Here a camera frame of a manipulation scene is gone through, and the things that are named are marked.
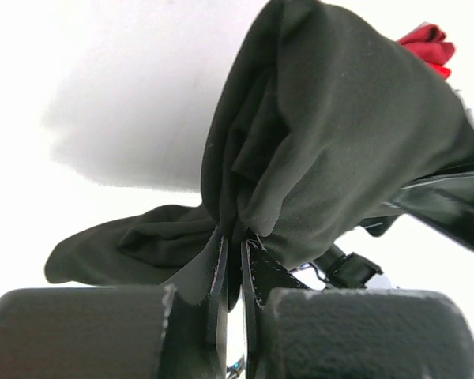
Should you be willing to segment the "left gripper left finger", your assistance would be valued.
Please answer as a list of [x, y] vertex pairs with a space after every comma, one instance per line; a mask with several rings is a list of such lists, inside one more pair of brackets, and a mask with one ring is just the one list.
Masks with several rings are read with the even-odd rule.
[[37, 288], [0, 298], [0, 378], [223, 378], [228, 243], [159, 286]]

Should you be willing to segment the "black t shirt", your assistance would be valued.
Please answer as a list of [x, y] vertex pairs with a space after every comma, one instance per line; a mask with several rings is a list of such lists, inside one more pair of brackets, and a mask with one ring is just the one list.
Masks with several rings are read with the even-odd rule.
[[459, 98], [421, 59], [351, 11], [271, 1], [252, 24], [216, 108], [202, 203], [164, 205], [61, 241], [50, 283], [163, 283], [214, 231], [247, 232], [294, 269], [374, 217], [415, 179], [474, 162]]

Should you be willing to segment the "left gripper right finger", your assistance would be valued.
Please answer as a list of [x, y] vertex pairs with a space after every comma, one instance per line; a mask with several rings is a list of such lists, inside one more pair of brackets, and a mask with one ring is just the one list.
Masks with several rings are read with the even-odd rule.
[[474, 339], [445, 295], [314, 291], [241, 245], [248, 378], [474, 378]]

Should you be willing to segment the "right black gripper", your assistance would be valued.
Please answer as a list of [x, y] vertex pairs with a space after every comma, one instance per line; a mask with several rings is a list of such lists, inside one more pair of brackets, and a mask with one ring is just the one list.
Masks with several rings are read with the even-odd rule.
[[[378, 215], [413, 216], [474, 251], [474, 163], [446, 168], [410, 182], [378, 208]], [[383, 273], [357, 253], [332, 245], [311, 267], [329, 289], [364, 289]]]

